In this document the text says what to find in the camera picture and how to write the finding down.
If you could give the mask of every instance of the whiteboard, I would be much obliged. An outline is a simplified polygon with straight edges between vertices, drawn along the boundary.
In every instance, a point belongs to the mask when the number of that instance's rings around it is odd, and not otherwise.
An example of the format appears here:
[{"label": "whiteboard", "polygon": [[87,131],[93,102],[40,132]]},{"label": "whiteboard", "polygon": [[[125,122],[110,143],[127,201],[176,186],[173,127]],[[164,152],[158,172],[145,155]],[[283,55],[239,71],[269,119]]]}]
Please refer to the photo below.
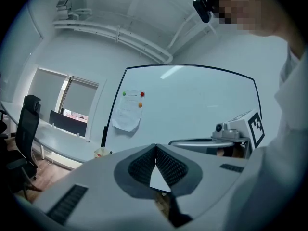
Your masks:
[{"label": "whiteboard", "polygon": [[[145,92],[136,132],[112,126],[122,93]],[[256,108],[261,114],[252,78],[223,69],[196,65],[150,65],[127,68],[107,125],[105,146],[113,152],[172,140],[208,138],[217,123]]]}]

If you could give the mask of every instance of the white wall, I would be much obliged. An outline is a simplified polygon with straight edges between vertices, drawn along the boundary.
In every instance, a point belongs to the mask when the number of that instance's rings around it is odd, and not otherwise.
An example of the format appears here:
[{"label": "white wall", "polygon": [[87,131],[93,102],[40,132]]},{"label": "white wall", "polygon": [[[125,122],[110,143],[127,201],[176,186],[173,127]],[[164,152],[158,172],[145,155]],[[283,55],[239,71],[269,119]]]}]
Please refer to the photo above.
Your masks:
[{"label": "white wall", "polygon": [[101,36],[64,31],[48,44],[39,56],[39,67],[84,78],[107,82],[99,99],[90,139],[100,143],[120,80],[127,67],[153,64],[137,51]]},{"label": "white wall", "polygon": [[[27,8],[20,11],[11,29],[7,33],[0,49],[1,100],[22,104],[24,95],[30,86],[28,76],[33,73],[35,59],[59,32],[53,28],[52,21],[56,17],[56,4],[59,0],[29,0]],[[71,0],[73,9],[83,7],[84,0]],[[26,14],[32,15],[33,21],[25,20]],[[37,27],[42,41],[31,49],[31,56],[23,62],[17,61],[23,49],[29,48],[29,28]]]},{"label": "white wall", "polygon": [[201,64],[228,69],[255,79],[259,92],[265,138],[268,144],[278,131],[281,110],[274,99],[279,72],[286,60],[287,44],[277,37],[209,33],[173,60],[177,64]]}]

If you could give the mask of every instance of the white shirt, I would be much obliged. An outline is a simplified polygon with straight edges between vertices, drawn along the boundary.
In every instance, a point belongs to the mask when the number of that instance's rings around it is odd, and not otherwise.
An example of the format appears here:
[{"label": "white shirt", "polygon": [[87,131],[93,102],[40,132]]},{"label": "white shirt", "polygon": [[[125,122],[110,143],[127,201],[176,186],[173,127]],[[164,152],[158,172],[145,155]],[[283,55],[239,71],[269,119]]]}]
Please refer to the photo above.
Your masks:
[{"label": "white shirt", "polygon": [[[279,132],[267,147],[256,149],[263,153],[257,182],[238,219],[230,219],[225,230],[258,229],[273,219],[301,183],[308,162],[308,48],[300,60],[288,49],[275,98],[282,110]],[[238,194],[241,191],[245,187],[238,187]]]}]

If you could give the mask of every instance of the black office chair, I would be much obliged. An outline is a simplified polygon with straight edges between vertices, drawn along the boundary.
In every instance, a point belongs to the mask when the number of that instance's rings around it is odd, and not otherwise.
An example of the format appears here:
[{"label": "black office chair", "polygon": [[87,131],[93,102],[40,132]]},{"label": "black office chair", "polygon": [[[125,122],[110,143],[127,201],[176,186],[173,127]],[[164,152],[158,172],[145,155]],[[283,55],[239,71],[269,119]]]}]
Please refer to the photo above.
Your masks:
[{"label": "black office chair", "polygon": [[8,138],[6,134],[3,134],[3,132],[7,129],[7,125],[3,122],[3,116],[6,115],[7,113],[4,110],[0,110],[1,113],[1,120],[0,120],[0,149],[1,150],[6,150],[7,144],[5,139]]},{"label": "black office chair", "polygon": [[37,165],[31,157],[32,142],[39,124],[40,99],[28,95],[24,99],[24,106],[20,113],[19,123],[16,132],[16,145],[19,151],[7,151],[2,155],[4,161],[7,183],[12,192],[26,190],[41,190],[35,187],[31,178],[35,179]]}]

